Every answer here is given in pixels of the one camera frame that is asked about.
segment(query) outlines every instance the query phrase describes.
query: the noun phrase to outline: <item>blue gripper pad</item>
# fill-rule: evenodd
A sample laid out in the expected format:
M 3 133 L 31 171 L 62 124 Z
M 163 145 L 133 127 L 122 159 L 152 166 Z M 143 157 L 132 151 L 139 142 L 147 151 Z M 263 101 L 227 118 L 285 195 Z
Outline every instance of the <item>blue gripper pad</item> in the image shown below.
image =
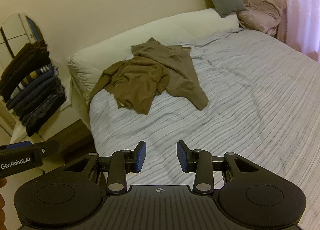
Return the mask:
M 28 146 L 31 146 L 31 145 L 32 145 L 32 143 L 30 141 L 22 141 L 22 142 L 19 142 L 19 143 L 7 145 L 6 149 L 9 149 L 9 148 L 22 148 L 22 147 L 28 147 Z
M 147 145 L 144 142 L 142 147 L 140 148 L 137 156 L 137 163 L 136 163 L 136 171 L 141 172 L 144 160 L 146 158 L 146 153 L 147 153 Z
M 187 154 L 183 150 L 179 142 L 177 142 L 177 156 L 178 156 L 178 160 L 182 168 L 182 171 L 185 172 L 187 170 Z

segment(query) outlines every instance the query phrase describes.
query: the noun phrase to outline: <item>finger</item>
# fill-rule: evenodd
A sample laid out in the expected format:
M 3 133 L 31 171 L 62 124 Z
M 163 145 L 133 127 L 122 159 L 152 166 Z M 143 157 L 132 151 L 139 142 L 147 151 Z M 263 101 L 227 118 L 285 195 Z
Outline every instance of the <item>finger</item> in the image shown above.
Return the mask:
M 3 209 L 0 209 L 0 224 L 3 224 L 5 221 L 5 214 Z
M 7 183 L 7 179 L 5 177 L 0 178 L 0 188 L 4 187 L 6 183 Z
M 2 197 L 2 195 L 0 194 L 0 209 L 2 209 L 5 205 L 4 199 Z

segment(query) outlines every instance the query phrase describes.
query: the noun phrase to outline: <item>brown sweater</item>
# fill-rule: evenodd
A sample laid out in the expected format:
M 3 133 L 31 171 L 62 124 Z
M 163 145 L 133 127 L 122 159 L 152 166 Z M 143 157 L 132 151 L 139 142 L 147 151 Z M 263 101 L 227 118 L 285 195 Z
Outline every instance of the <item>brown sweater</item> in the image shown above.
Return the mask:
M 208 98 L 201 89 L 190 48 L 164 46 L 153 37 L 146 43 L 133 45 L 132 59 L 120 61 L 104 70 L 90 94 L 92 98 L 103 88 L 113 93 L 118 107 L 148 114 L 153 98 L 164 89 L 172 95 L 189 99 L 202 110 Z

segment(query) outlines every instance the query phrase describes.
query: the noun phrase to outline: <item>white cabinet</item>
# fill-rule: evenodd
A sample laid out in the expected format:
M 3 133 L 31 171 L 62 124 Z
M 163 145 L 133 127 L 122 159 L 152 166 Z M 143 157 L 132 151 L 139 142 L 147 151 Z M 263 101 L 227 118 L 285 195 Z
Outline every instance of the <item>white cabinet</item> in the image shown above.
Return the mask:
M 4 71 L 4 69 L 3 69 L 2 64 L 0 62 L 0 75 L 3 73 L 3 71 Z
M 7 40 L 26 34 L 24 27 L 21 23 L 19 14 L 14 14 L 10 16 L 2 25 L 2 29 L 5 33 Z
M 20 13 L 20 20 L 21 20 L 21 23 L 26 31 L 26 35 L 28 37 L 28 39 L 30 40 L 30 43 L 34 43 L 36 40 L 35 40 L 35 37 L 34 37 L 34 33 L 32 32 L 31 28 L 30 28 L 30 25 L 28 23 L 28 20 L 27 20 L 27 16 L 23 13 Z
M 24 34 L 23 36 L 11 38 L 8 40 L 8 43 L 14 55 L 17 55 L 20 49 L 23 48 L 23 46 L 28 42 L 29 42 L 29 39 L 26 34 Z
M 0 126 L 0 145 L 8 145 L 10 142 L 10 135 Z
M 8 64 L 11 62 L 12 56 L 10 55 L 8 48 L 5 43 L 0 44 L 0 64 L 1 64 L 1 69 L 5 69 Z

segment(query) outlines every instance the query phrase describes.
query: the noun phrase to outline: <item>white shelf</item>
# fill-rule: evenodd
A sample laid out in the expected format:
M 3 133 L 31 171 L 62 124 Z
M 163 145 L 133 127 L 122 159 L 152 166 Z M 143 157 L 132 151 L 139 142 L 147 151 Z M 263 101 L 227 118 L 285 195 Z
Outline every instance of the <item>white shelf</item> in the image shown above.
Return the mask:
M 71 78 L 69 77 L 64 81 L 61 81 L 61 84 L 65 88 L 67 99 L 60 106 L 58 111 L 56 111 L 55 114 L 40 129 L 39 134 L 44 140 L 49 139 L 80 118 L 71 107 Z M 17 123 L 13 129 L 10 144 L 20 142 L 22 139 L 28 137 L 26 128 L 21 124 L 19 118 L 13 114 L 12 116 L 17 120 Z

